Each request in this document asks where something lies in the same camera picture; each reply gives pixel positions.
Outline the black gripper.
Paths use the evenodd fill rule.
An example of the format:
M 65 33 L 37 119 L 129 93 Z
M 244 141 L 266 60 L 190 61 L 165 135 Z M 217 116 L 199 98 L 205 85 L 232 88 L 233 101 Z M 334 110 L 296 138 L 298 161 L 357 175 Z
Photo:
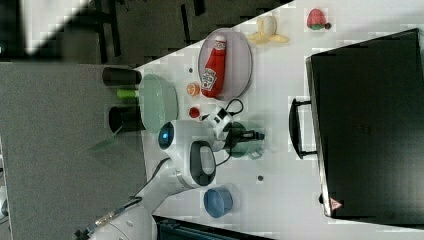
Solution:
M 224 144 L 225 150 L 233 150 L 239 143 L 264 140 L 265 134 L 254 130 L 230 130 Z

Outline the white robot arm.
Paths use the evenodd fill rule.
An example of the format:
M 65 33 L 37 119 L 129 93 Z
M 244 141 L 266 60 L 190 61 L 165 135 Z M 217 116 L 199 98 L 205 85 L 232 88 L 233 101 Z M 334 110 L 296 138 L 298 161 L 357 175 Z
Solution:
M 158 133 L 159 148 L 167 155 L 130 201 L 98 218 L 75 240 L 157 240 L 156 209 L 170 196 L 210 185 L 218 166 L 215 154 L 232 153 L 244 142 L 262 141 L 261 130 L 249 129 L 234 114 L 218 107 L 199 120 L 172 120 Z

